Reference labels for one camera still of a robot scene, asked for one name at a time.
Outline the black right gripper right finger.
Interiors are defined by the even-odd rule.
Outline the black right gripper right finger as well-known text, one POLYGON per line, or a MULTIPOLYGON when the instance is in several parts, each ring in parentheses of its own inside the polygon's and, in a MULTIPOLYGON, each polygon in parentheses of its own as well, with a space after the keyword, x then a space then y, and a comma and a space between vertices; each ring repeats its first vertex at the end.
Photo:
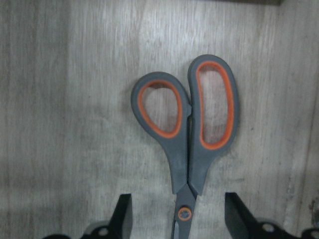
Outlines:
POLYGON ((225 193, 225 223, 233 239, 296 239, 269 220, 257 220, 235 192, 225 193))

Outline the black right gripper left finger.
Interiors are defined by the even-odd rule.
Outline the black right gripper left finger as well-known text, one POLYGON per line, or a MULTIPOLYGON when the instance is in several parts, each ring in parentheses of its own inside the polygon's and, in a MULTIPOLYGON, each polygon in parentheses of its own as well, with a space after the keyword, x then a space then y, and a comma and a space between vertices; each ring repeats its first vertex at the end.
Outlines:
POLYGON ((132 232, 132 195, 121 194, 109 221, 87 227, 81 239, 129 239, 132 232))

